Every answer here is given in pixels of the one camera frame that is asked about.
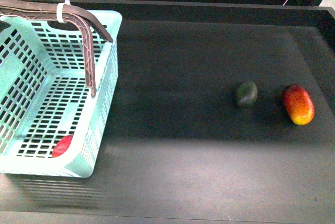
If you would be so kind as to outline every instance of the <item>avocado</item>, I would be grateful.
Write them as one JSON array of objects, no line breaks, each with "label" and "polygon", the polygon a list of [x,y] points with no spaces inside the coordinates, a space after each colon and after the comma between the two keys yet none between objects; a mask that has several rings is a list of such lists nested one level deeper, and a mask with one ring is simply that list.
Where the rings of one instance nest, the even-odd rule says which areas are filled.
[{"label": "avocado", "polygon": [[257,95],[256,84],[253,81],[246,81],[236,89],[234,101],[238,107],[249,107],[256,102]]}]

